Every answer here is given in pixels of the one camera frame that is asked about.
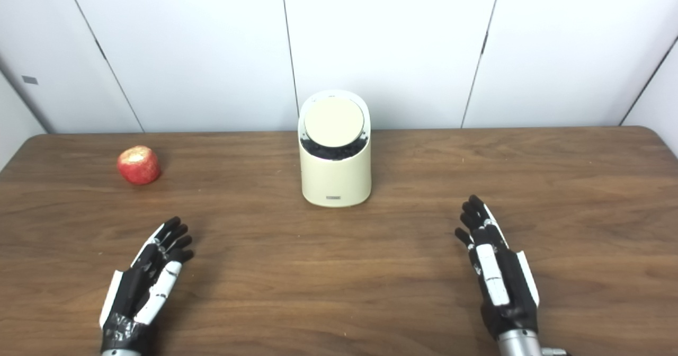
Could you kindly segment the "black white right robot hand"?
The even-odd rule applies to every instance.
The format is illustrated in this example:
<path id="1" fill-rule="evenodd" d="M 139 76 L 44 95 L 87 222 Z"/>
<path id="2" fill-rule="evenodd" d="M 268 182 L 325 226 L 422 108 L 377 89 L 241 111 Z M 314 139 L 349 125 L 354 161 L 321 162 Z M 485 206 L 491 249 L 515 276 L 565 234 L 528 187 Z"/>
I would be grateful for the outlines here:
<path id="1" fill-rule="evenodd" d="M 462 204 L 464 244 L 481 291 L 481 317 L 490 335 L 513 330 L 537 334 L 540 296 L 523 251 L 511 250 L 489 206 L 477 195 Z"/>

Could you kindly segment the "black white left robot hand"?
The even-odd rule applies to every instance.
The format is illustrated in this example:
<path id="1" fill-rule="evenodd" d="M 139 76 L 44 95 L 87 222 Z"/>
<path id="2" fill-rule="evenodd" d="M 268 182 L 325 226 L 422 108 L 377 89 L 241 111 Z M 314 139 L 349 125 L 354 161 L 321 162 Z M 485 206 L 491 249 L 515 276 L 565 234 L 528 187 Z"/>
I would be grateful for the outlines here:
<path id="1" fill-rule="evenodd" d="M 155 324 L 186 262 L 193 237 L 179 217 L 165 221 L 144 242 L 126 271 L 115 271 L 100 313 L 101 355 L 150 355 Z"/>

